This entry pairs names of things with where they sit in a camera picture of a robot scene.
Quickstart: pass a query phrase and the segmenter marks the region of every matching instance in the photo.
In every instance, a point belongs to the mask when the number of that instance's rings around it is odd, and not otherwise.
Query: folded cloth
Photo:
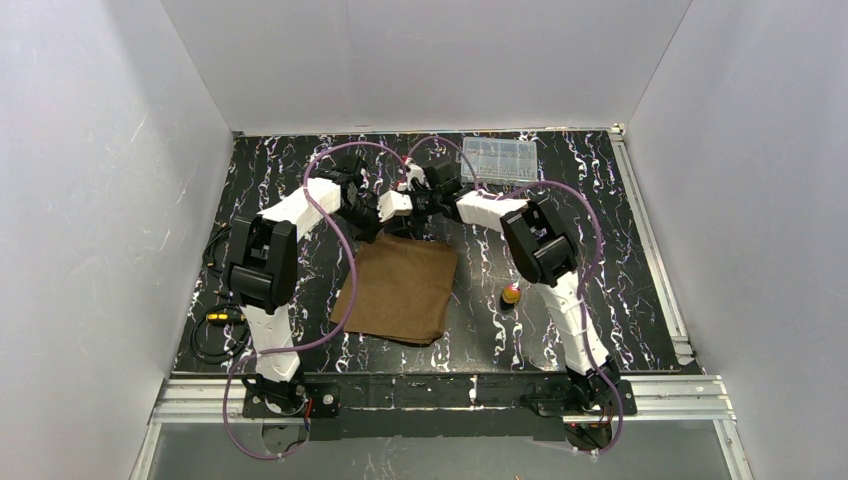
[[[457,255],[446,243],[380,235],[356,254],[359,291],[346,332],[430,344],[445,333]],[[338,323],[350,302],[347,277],[330,320]]]

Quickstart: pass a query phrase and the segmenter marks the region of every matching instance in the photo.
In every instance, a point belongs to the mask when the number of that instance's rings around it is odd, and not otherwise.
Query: gray floor
[[[258,425],[237,435],[264,452]],[[282,448],[296,432],[265,435]],[[221,425],[163,425],[154,479],[729,479],[711,421],[631,422],[613,451],[598,460],[562,443],[529,438],[368,438],[313,442],[285,462],[253,460]]]

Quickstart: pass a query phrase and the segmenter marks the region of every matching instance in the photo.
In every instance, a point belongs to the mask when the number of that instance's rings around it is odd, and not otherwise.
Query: plastic storage box
[[[539,180],[536,144],[521,140],[465,137],[462,151],[474,166],[480,182],[491,185],[526,185]],[[462,180],[471,182],[471,171],[462,162]]]

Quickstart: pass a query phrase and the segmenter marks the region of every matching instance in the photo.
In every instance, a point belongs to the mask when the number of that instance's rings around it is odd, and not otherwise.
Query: marble surface
[[[606,132],[511,132],[448,134],[461,145],[463,135],[536,142],[540,178],[578,188],[596,209],[604,232],[605,260],[591,282],[587,303],[598,334],[622,370],[676,370],[674,349],[651,279],[636,224],[618,174]],[[233,160],[215,223],[236,214],[252,216],[298,188],[306,163],[316,152],[351,140],[383,143],[405,154],[423,135],[336,135],[246,137],[235,141]],[[369,165],[367,182],[380,193],[399,178],[392,157],[376,149],[360,149]],[[419,164],[456,154],[435,143],[415,153]],[[503,190],[508,187],[492,187]],[[588,215],[560,191],[550,194],[579,239],[581,259],[591,258],[594,235]],[[501,234],[433,217],[422,237],[450,243],[460,257],[453,298],[447,308],[447,331],[428,347],[401,345],[360,334],[341,334],[301,354],[306,372],[509,372],[564,370],[558,334],[541,297],[522,281],[524,296],[512,312],[497,310],[503,286],[519,275]],[[331,329],[328,317],[348,273],[338,239],[319,224],[299,244],[300,280],[289,315],[296,343],[319,338]],[[187,335],[202,312],[215,304],[220,280],[201,271],[176,360],[175,372],[224,373],[228,363],[204,365],[188,349]],[[199,339],[208,348],[231,345],[239,328],[206,327]]]

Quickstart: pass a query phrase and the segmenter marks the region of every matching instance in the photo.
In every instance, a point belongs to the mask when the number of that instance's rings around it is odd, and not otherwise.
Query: white wall
[[[157,0],[0,8],[3,478],[126,478],[228,128]]]
[[[695,0],[626,134],[757,478],[843,478],[848,3]]]
[[[252,134],[604,126],[690,0],[163,0]]]

